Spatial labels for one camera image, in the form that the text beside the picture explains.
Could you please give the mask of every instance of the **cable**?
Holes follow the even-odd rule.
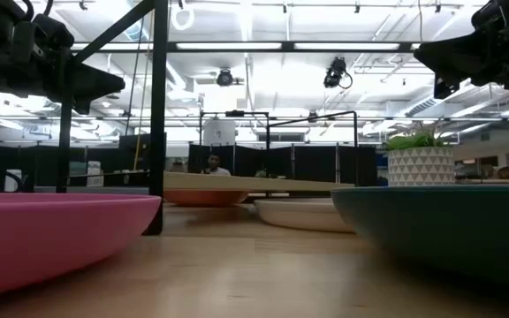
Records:
[[[343,88],[344,90],[347,90],[353,86],[353,76],[351,76],[351,74],[349,74],[349,72],[347,72],[347,71],[345,71],[345,74],[346,74],[346,76],[349,77],[349,79],[351,79],[351,84],[349,84],[349,86],[347,86],[347,87],[343,87],[341,84],[339,84],[339,87]]]
[[[44,15],[48,16],[50,14],[50,10],[52,9],[52,4],[54,0],[46,0],[46,8],[44,9]]]
[[[150,13],[150,25],[153,25],[153,22],[155,20],[155,11],[153,10]],[[147,44],[147,62],[145,63],[145,81],[142,86],[142,99],[141,99],[141,118],[139,118],[139,135],[137,135],[137,149],[134,152],[134,162],[133,162],[133,170],[137,170],[137,162],[139,160],[139,152],[141,150],[141,125],[142,125],[142,111],[144,111],[145,108],[145,93],[147,92],[147,78],[148,78],[148,61],[150,61],[150,58],[148,58],[148,54],[150,53],[150,42]]]
[[[33,4],[31,4],[31,0],[23,0],[23,2],[27,5],[27,13],[25,13],[25,17],[23,17],[23,20],[31,21],[34,17]]]
[[[179,4],[180,4],[180,11],[176,11],[175,14],[171,14],[169,17],[170,17],[170,21],[172,22],[172,26],[175,29],[177,29],[179,31],[185,31],[185,30],[189,29],[192,26],[192,24],[195,22],[195,12],[194,12],[194,8],[190,8],[190,4],[188,4],[186,6],[186,1],[180,0]],[[178,13],[180,13],[180,12],[187,12],[187,14],[188,14],[187,21],[183,25],[181,25],[178,22]]]
[[[423,11],[422,0],[417,0],[417,7],[420,10],[420,42],[423,43]]]
[[[137,44],[137,51],[139,49],[141,49],[142,29],[144,27],[145,27],[145,17],[142,17],[141,30],[139,31],[139,43]],[[137,53],[137,57],[135,58],[135,61],[134,61],[133,82],[131,84],[131,95],[129,96],[129,112],[127,114],[127,126],[125,127],[125,136],[129,133],[129,124],[131,123],[131,110],[133,109],[134,82],[137,79],[137,67],[139,66],[139,55],[140,55],[140,53]]]

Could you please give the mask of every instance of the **black partition wall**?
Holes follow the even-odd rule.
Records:
[[[294,179],[292,166],[292,147],[269,150],[268,171],[272,176]]]
[[[294,147],[296,180],[336,181],[337,150],[335,146]]]
[[[187,170],[200,173],[209,158],[209,146],[190,145],[187,155]]]
[[[376,149],[372,147],[339,147],[341,183],[354,184],[354,165],[359,164],[359,186],[377,186]]]
[[[208,159],[210,155],[217,155],[219,157],[219,166],[227,169],[231,174],[233,173],[233,165],[235,163],[234,146],[211,146],[209,151],[205,154],[203,167],[208,167]]]
[[[86,149],[70,148],[69,161],[85,162]],[[29,176],[37,186],[55,186],[57,184],[58,148],[47,146],[32,147],[1,147],[0,146],[0,171],[18,169],[23,177]],[[4,176],[0,177],[1,185]]]
[[[233,176],[254,177],[256,172],[262,170],[264,165],[264,153],[262,150],[235,146],[235,164]]]

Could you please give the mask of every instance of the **black metal bar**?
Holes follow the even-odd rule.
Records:
[[[354,137],[354,186],[359,186],[359,132],[357,131],[357,113],[353,112],[353,137]]]
[[[74,57],[74,64],[78,65],[84,62],[88,57],[91,57],[92,54],[97,53],[100,49],[107,43],[115,40],[120,34],[122,34],[127,28],[135,24],[139,19],[146,16],[147,13],[151,12],[157,6],[156,0],[142,0],[139,4],[135,5],[123,18],[119,19],[119,21],[115,22],[111,25],[105,32],[103,32],[100,36],[98,36],[95,40],[90,42],[84,49],[80,51],[80,53],[76,54]],[[160,44],[160,49],[162,49],[162,43],[158,43],[155,41],[155,44]]]
[[[200,111],[200,173],[203,173],[203,111]]]
[[[152,59],[152,95],[150,121],[150,183],[148,194],[163,196],[164,166],[166,161],[166,135],[164,134],[164,111],[166,103],[166,43],[168,42],[168,10],[166,0],[149,1],[155,8],[155,49]],[[163,231],[163,205],[143,235],[159,235]]]
[[[72,125],[73,78],[76,68],[72,62],[65,67],[65,90],[60,109],[60,137],[58,141],[57,193],[67,192],[70,175],[70,128]]]

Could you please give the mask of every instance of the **desk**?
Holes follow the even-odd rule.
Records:
[[[247,206],[165,217],[160,238],[0,297],[0,318],[509,317],[508,294],[395,262],[351,234],[273,227]]]

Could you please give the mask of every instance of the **ceiling light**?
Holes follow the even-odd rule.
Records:
[[[394,50],[399,48],[398,43],[295,43],[295,49],[343,49],[343,50]]]
[[[445,138],[445,137],[453,136],[454,134],[457,134],[457,132],[443,132],[442,134],[439,135],[439,137]]]
[[[452,114],[451,117],[462,117],[462,116],[470,115],[474,112],[477,112],[478,110],[483,109],[484,107],[486,107],[486,105],[484,105],[484,104],[471,106],[469,108],[465,108],[463,110],[457,111],[456,113]]]
[[[471,133],[471,132],[475,132],[479,129],[483,129],[484,127],[487,127],[489,126],[490,123],[486,123],[486,124],[482,124],[482,125],[476,125],[476,126],[472,126],[472,127],[469,127],[467,129],[464,129],[462,131],[460,131],[461,133]]]
[[[282,49],[276,42],[197,42],[177,43],[178,49]]]
[[[73,52],[79,52],[86,48],[86,46],[89,43],[85,42],[78,42],[74,43],[72,45],[71,50]],[[122,42],[122,43],[107,43],[103,45],[103,47],[100,49],[101,52],[107,52],[107,51],[135,51],[137,49],[145,49],[146,47],[149,47],[149,49],[152,51],[155,47],[154,43],[148,43],[148,42],[142,42],[141,45],[137,42]]]
[[[12,121],[5,120],[5,119],[0,119],[0,126],[3,126],[5,128],[17,129],[17,130],[23,129],[22,125],[19,125],[17,123],[14,123]]]
[[[494,122],[494,121],[502,121],[502,118],[494,117],[494,118],[464,118],[464,117],[454,117],[451,119],[451,121],[458,121],[458,122],[474,122],[474,121],[482,121],[482,122]]]

